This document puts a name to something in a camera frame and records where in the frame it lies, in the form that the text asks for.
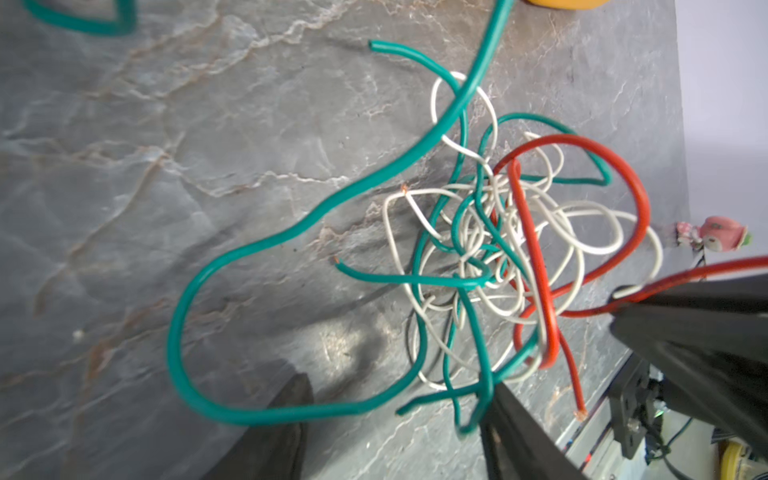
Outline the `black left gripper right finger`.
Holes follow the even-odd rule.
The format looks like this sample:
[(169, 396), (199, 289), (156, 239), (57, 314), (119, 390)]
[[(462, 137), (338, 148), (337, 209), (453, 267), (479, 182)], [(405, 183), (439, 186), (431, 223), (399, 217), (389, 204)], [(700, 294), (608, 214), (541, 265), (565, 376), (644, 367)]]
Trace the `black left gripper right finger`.
[(496, 387), (480, 432), (489, 479), (586, 479), (505, 384)]

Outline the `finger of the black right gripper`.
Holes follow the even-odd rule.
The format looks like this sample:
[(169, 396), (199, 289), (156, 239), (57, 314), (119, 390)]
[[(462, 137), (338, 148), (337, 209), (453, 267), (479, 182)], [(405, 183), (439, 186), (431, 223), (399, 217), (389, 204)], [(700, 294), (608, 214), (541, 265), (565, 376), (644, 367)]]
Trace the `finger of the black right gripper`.
[(681, 285), (613, 317), (612, 335), (662, 372), (669, 407), (766, 455), (766, 275)]

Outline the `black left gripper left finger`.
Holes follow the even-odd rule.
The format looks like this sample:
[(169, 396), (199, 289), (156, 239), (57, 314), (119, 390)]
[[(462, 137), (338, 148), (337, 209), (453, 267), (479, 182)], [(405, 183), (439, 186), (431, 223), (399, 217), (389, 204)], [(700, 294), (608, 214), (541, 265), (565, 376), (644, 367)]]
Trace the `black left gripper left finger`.
[(203, 479), (301, 479), (309, 423), (249, 427)]

